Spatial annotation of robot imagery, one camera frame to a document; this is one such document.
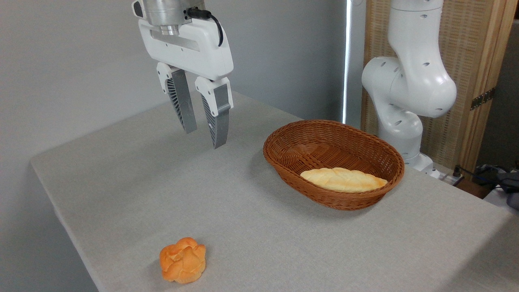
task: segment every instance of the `bread roll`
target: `bread roll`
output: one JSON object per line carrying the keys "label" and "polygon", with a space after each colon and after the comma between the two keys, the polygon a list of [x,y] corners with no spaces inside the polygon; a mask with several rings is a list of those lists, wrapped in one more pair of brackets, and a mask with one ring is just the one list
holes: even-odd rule
{"label": "bread roll", "polygon": [[385,186],[388,182],[359,170],[341,167],[307,170],[301,173],[301,176],[322,188],[348,193],[371,191]]}
{"label": "bread roll", "polygon": [[206,269],[206,247],[186,237],[160,251],[160,267],[164,280],[191,283]]}

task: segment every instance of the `orange bread bun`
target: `orange bread bun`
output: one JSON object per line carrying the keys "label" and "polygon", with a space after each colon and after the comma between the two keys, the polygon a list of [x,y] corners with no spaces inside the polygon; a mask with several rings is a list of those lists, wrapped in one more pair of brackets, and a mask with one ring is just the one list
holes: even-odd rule
{"label": "orange bread bun", "polygon": [[159,260],[164,280],[191,283],[206,269],[206,246],[186,237],[163,248]]}

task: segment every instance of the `black cable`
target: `black cable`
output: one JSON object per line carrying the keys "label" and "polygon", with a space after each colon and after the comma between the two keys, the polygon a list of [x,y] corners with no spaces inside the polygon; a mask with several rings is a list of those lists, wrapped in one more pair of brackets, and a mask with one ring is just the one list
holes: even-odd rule
{"label": "black cable", "polygon": [[[483,181],[486,181],[486,182],[489,182],[489,183],[493,183],[493,184],[498,184],[498,185],[501,185],[503,187],[507,187],[507,188],[510,188],[510,189],[514,189],[514,190],[517,189],[517,186],[509,185],[509,184],[503,183],[502,181],[496,181],[496,180],[491,180],[491,179],[487,179],[487,178],[484,178],[484,177],[480,177],[477,174],[475,174],[475,173],[473,173],[473,172],[471,172],[469,170],[464,169],[460,165],[456,165],[455,168],[459,168],[459,169],[463,170],[464,172],[472,175],[473,177],[475,177],[477,179],[480,179],[480,180],[483,180]],[[519,181],[518,179],[513,179],[513,178],[509,178],[508,180]]]}
{"label": "black cable", "polygon": [[216,19],[214,15],[209,15],[209,17],[216,22],[216,26],[218,27],[218,34],[220,35],[220,43],[218,44],[218,47],[222,46],[222,43],[224,42],[224,32],[222,30],[222,25],[220,22]]}
{"label": "black cable", "polygon": [[224,32],[222,30],[222,25],[216,19],[214,15],[211,14],[210,11],[207,10],[200,10],[198,8],[190,8],[187,10],[187,15],[191,18],[199,18],[199,19],[209,19],[211,18],[216,23],[216,26],[218,27],[218,35],[220,36],[220,42],[218,43],[218,47],[221,47],[224,42]]}
{"label": "black cable", "polygon": [[477,175],[480,175],[484,172],[487,172],[489,170],[496,170],[496,171],[504,171],[504,172],[510,172],[508,170],[508,168],[506,167],[503,167],[503,166],[499,166],[499,165],[489,165],[489,164],[483,164],[483,165],[480,165],[478,167],[476,167],[476,174]]}

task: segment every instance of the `power cord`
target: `power cord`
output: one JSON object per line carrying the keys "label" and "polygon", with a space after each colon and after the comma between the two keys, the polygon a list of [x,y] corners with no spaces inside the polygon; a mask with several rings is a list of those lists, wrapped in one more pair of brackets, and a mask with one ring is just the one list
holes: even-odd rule
{"label": "power cord", "polygon": [[198,19],[212,19],[216,23],[216,26],[218,27],[218,35],[220,36],[220,42],[218,43],[218,47],[222,46],[222,43],[224,42],[224,32],[222,30],[222,25],[218,21],[218,19],[211,14],[210,11],[207,10],[201,10],[198,8],[190,8],[187,10],[187,15],[191,18],[198,18]]}
{"label": "power cord", "polygon": [[486,184],[494,184],[494,185],[500,185],[501,187],[506,187],[509,189],[509,191],[511,192],[519,192],[519,189],[517,189],[517,186],[516,185],[511,185],[511,184],[507,184],[507,183],[504,183],[503,181],[504,180],[509,180],[509,181],[517,181],[519,182],[519,179],[514,179],[514,178],[505,178],[505,179],[502,179],[502,180],[491,180],[491,179],[487,179],[487,178],[484,178],[482,176],[479,176],[478,174],[475,174],[467,169],[464,169],[463,167],[461,167],[460,165],[456,165],[456,167],[454,168],[454,173],[457,173],[457,172],[460,172],[460,171],[463,171],[463,172],[466,172],[470,175],[472,175],[473,177],[479,179],[479,180],[482,180],[482,181],[485,181],[487,182]]}
{"label": "power cord", "polygon": [[476,167],[475,173],[477,175],[480,175],[480,174],[482,174],[484,172],[487,172],[489,170],[495,170],[498,173],[510,172],[510,170],[508,168],[504,167],[504,166],[483,164],[483,165],[480,165],[480,166]]}

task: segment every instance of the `basket rim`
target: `basket rim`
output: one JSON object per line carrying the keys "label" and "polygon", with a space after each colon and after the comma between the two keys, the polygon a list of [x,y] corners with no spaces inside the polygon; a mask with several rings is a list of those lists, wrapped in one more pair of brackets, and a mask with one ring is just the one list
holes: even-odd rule
{"label": "basket rim", "polygon": [[[380,187],[380,188],[377,188],[377,189],[373,189],[373,190],[369,190],[369,191],[364,191],[364,192],[339,192],[339,191],[335,191],[335,190],[330,190],[330,189],[326,189],[326,188],[323,188],[319,185],[316,185],[314,184],[313,182],[309,181],[309,180],[306,180],[305,178],[303,178],[301,176],[301,174],[298,174],[296,173],[295,171],[285,167],[284,165],[278,163],[276,160],[274,160],[267,152],[268,150],[268,146],[269,146],[269,142],[272,141],[272,139],[281,131],[285,130],[286,128],[290,128],[290,127],[293,127],[294,125],[298,125],[298,124],[312,124],[312,123],[316,123],[316,122],[319,122],[319,123],[328,123],[332,126],[339,126],[339,127],[343,127],[344,129],[347,129],[349,131],[353,131],[353,132],[356,132],[357,134],[360,134],[360,135],[363,135],[365,136],[366,138],[369,138],[369,139],[375,139],[377,140],[377,142],[380,142],[382,143],[384,146],[386,146],[391,152],[393,152],[393,157],[397,158],[398,159],[398,173],[395,174],[395,176],[393,176],[393,178],[391,180],[388,181],[388,183],[386,183],[386,185],[384,185],[383,187]],[[290,174],[296,176],[298,179],[301,179],[301,180],[304,180],[306,183],[309,183],[311,184],[312,186],[314,186],[315,188],[318,188],[322,191],[327,191],[327,192],[331,192],[331,193],[334,193],[334,194],[337,194],[337,195],[348,195],[348,194],[351,194],[351,195],[355,195],[355,196],[361,196],[363,198],[369,198],[370,195],[375,195],[377,196],[379,193],[387,193],[389,192],[390,190],[392,190],[403,178],[404,176],[404,173],[405,173],[405,164],[404,164],[404,159],[402,158],[402,156],[398,153],[398,151],[391,145],[389,144],[388,142],[378,138],[377,136],[375,135],[372,135],[372,134],[369,134],[369,133],[366,133],[362,130],[359,130],[359,129],[356,129],[352,126],[349,126],[349,125],[346,125],[346,124],[343,124],[341,122],[337,122],[337,121],[331,121],[331,120],[319,120],[319,119],[312,119],[312,120],[301,120],[301,121],[295,121],[295,122],[291,122],[291,123],[288,123],[280,128],[278,128],[277,130],[275,130],[274,132],[272,132],[268,137],[267,139],[265,140],[265,143],[264,143],[264,146],[263,146],[263,156],[265,157],[265,159],[267,160],[268,163],[270,163],[272,166],[274,167],[280,167],[282,168],[283,170],[285,171],[288,171]]]}

